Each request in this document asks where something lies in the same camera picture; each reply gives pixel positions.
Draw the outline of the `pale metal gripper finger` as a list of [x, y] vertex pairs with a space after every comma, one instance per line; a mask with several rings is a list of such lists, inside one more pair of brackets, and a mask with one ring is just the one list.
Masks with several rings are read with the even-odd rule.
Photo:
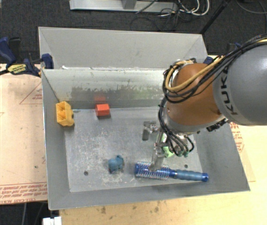
[[152, 161], [150, 164], [150, 171], [155, 172], [159, 170], [162, 166], [163, 160], [164, 160], [164, 143], [156, 143], [153, 149], [153, 154], [152, 154]]
[[142, 140], [147, 141], [149, 139], [149, 135], [152, 133], [158, 132], [159, 128], [156, 126], [156, 121], [144, 121], [143, 122], [143, 133], [142, 133]]

